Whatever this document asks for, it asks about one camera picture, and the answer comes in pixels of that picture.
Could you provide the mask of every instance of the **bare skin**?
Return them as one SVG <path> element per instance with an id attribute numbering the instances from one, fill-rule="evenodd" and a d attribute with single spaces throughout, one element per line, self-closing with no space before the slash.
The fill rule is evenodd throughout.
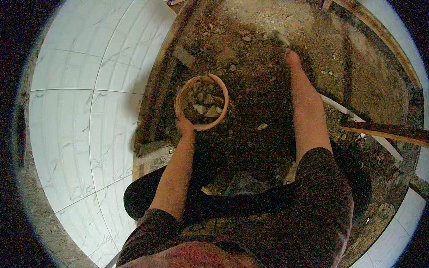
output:
<path id="1" fill-rule="evenodd" d="M 332 152 L 323 105 L 317 91 L 301 69 L 299 56 L 288 49 L 284 58 L 291 69 L 297 162 L 313 148 L 324 147 Z M 195 133 L 192 123 L 183 114 L 179 116 L 176 125 L 182 133 L 182 138 L 161 177 L 150 208 L 164 210 L 180 222 L 192 175 Z M 171 247 L 154 255 L 140 257 L 122 267 L 259 268 L 260 265 L 249 254 L 231 255 L 210 243 L 195 241 Z"/>

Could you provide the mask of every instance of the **person's right hand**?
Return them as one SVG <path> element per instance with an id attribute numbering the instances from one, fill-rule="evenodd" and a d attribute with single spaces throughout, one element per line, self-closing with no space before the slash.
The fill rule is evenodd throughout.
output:
<path id="1" fill-rule="evenodd" d="M 300 69 L 302 67 L 301 65 L 301 59 L 299 58 L 298 54 L 293 51 L 290 48 L 286 49 L 286 53 L 283 54 L 284 59 L 286 63 L 289 65 L 291 69 Z"/>

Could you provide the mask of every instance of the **forearm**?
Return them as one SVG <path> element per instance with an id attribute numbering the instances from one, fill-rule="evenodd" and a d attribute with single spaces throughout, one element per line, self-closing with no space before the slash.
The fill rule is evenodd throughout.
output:
<path id="1" fill-rule="evenodd" d="M 176 151 L 167 165 L 158 184 L 154 200 L 149 208 L 161 209 L 181 221 L 192 176 L 193 132 L 182 136 Z"/>
<path id="2" fill-rule="evenodd" d="M 322 100 L 301 68 L 292 68 L 291 86 L 297 163 L 312 148 L 332 152 Z"/>

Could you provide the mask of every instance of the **bucket filled with rubble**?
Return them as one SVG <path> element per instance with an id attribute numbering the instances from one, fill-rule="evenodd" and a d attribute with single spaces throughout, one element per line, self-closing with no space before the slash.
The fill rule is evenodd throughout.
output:
<path id="1" fill-rule="evenodd" d="M 222 80 L 213 75 L 191 78 L 176 96 L 174 110 L 177 117 L 184 114 L 198 131 L 208 130 L 226 116 L 229 105 L 228 90 Z"/>

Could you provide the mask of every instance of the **person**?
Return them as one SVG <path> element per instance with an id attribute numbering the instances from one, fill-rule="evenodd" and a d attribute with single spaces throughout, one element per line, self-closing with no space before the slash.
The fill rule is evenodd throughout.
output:
<path id="1" fill-rule="evenodd" d="M 255 195 L 206 195 L 200 189 L 217 170 L 204 150 L 194 155 L 193 125 L 181 115 L 182 138 L 169 164 L 124 194 L 137 228 L 118 267 L 338 265 L 350 237 L 352 192 L 335 162 L 319 94 L 298 54 L 287 49 L 283 56 L 291 71 L 295 183 Z"/>

